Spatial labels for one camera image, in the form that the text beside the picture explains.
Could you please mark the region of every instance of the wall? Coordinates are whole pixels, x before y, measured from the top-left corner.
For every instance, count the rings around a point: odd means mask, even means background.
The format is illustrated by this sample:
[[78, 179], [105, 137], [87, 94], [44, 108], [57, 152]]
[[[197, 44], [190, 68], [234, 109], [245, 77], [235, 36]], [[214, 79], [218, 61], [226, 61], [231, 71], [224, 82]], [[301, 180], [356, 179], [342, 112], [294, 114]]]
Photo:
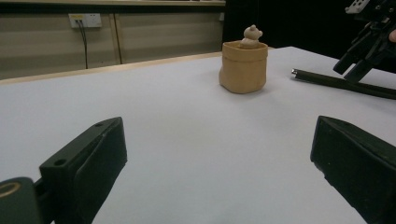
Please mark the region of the wall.
[[[101, 14], [86, 29], [89, 68], [221, 50], [219, 13]], [[0, 79], [85, 69], [67, 14], [0, 15]]]

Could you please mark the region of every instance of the white table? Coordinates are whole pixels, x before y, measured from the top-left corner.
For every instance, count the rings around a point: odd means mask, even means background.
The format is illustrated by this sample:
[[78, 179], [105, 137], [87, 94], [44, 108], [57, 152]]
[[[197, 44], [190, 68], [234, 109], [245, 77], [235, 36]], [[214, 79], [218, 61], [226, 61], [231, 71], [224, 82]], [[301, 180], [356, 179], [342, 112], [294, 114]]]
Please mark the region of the white table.
[[[0, 180], [29, 176], [94, 123], [121, 116], [129, 161], [94, 223], [359, 224], [309, 154], [319, 115], [396, 145], [396, 102], [294, 80], [337, 61], [269, 51], [262, 91], [219, 85], [221, 58], [0, 85]], [[377, 70], [363, 80], [396, 88]]]

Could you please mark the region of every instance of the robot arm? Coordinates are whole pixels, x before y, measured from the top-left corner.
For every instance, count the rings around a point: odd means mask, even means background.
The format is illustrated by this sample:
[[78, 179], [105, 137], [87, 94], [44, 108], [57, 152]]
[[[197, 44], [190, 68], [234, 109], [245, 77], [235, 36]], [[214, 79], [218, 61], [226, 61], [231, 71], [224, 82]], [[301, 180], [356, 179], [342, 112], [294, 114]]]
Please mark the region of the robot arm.
[[333, 70], [342, 75], [355, 63], [344, 79], [357, 83], [384, 58], [396, 57], [396, 43], [389, 41], [396, 30], [396, 0], [355, 0], [346, 13], [369, 23]]
[[367, 223], [396, 223], [396, 147], [351, 123], [319, 116], [311, 161]]
[[96, 123], [47, 159], [35, 183], [0, 182], [0, 223], [92, 223], [126, 162], [122, 119]]

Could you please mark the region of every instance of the toy figure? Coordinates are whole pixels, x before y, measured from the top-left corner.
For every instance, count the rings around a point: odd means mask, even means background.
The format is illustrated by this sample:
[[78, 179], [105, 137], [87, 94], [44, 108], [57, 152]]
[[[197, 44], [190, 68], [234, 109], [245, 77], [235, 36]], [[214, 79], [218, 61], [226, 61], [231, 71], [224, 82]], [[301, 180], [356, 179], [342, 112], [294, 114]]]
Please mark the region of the toy figure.
[[259, 38], [262, 31], [257, 29], [256, 25], [251, 25], [244, 32], [244, 39], [241, 41], [241, 49], [256, 49], [259, 46]]

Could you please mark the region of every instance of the black curtain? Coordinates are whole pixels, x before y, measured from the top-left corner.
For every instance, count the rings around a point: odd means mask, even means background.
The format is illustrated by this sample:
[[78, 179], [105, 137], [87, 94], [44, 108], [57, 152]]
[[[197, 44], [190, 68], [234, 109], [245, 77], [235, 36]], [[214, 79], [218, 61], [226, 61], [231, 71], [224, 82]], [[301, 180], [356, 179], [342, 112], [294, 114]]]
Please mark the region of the black curtain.
[[[274, 48], [293, 46], [340, 59], [364, 27], [345, 13], [353, 0], [226, 0], [223, 42], [243, 38], [256, 24], [260, 41]], [[395, 59], [377, 68], [396, 73]]]

